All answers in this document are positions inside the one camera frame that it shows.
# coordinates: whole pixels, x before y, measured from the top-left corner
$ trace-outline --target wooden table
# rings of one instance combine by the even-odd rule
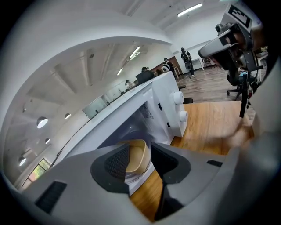
[[[174,69],[175,69],[176,76],[177,76],[177,78],[179,79],[179,76],[180,76],[179,68],[176,66]]]
[[[199,63],[201,65],[202,70],[204,70],[204,63],[202,61],[202,58],[195,58],[195,59],[191,59],[192,62],[194,63],[196,60],[199,60]]]
[[[188,112],[187,128],[172,146],[191,151],[226,155],[231,147],[240,146],[254,134],[248,115],[239,117],[241,102],[205,102],[184,105]],[[162,180],[156,170],[130,197],[134,205],[150,220],[158,208]]]

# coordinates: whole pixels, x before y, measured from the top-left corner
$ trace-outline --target wooden floor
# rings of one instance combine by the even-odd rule
[[[210,102],[186,104],[188,123],[182,138],[175,137],[172,146],[198,152],[226,155],[234,146],[242,146],[253,138],[247,115],[239,117],[241,102]],[[156,170],[130,199],[151,222],[157,211],[162,180]]]
[[[263,80],[266,69],[260,70],[260,79]],[[186,85],[181,89],[185,98],[192,98],[194,103],[197,102],[221,102],[233,101],[236,97],[235,92],[227,95],[227,90],[235,89],[227,80],[227,71],[221,70],[217,66],[208,67],[195,71],[195,76],[190,77],[183,75],[176,79],[178,86]],[[247,109],[249,119],[252,121],[255,116],[254,109],[250,106]]]

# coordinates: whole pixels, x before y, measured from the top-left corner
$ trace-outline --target rolling chair base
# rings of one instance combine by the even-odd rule
[[[229,96],[230,92],[238,92],[235,98],[235,101],[239,98],[239,96],[242,94],[242,89],[233,89],[233,90],[227,90],[227,95]]]

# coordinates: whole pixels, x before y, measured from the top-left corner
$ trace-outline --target office chair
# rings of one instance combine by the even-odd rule
[[[230,92],[238,92],[237,95],[236,95],[235,101],[243,93],[243,81],[244,81],[243,77],[240,76],[238,78],[237,82],[235,83],[237,88],[233,89],[233,90],[227,90],[227,95],[228,96],[229,96]],[[248,76],[248,81],[249,81],[249,84],[251,85],[255,81],[255,77],[252,76],[252,75],[249,75]]]
[[[204,58],[202,62],[204,63],[204,67],[207,67],[207,64],[212,65],[210,58]]]
[[[179,91],[183,88],[186,88],[186,85],[180,85],[178,86]],[[193,103],[193,99],[192,98],[184,98],[184,104],[191,104]]]

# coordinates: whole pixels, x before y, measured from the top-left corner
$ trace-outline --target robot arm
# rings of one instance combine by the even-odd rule
[[[228,70],[227,80],[237,86],[239,82],[238,68],[248,71],[243,78],[243,93],[240,117],[244,117],[248,100],[250,72],[262,69],[255,63],[253,55],[253,38],[251,35],[252,19],[234,5],[229,4],[220,24],[216,26],[218,37],[202,47],[198,54],[202,58],[209,57],[221,69]],[[244,40],[241,47],[236,39],[237,34]]]

